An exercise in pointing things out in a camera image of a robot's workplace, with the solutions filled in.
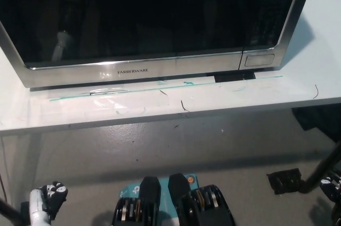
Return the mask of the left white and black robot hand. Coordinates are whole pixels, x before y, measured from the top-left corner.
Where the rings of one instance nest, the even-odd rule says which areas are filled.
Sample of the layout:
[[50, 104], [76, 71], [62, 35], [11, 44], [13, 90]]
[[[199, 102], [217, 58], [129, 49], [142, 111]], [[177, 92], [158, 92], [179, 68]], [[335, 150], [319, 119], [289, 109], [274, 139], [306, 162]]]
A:
[[29, 212], [45, 212], [50, 217], [55, 217], [66, 201], [68, 189], [59, 182], [44, 185], [31, 191], [29, 196]]

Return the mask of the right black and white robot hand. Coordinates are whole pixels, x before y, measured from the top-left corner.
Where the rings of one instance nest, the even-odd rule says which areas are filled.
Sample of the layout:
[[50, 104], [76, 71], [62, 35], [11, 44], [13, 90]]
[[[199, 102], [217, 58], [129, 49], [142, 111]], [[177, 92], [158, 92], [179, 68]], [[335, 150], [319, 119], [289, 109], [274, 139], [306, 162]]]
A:
[[331, 173], [320, 181], [320, 188], [327, 198], [334, 203], [331, 219], [332, 225], [340, 226], [340, 176]]

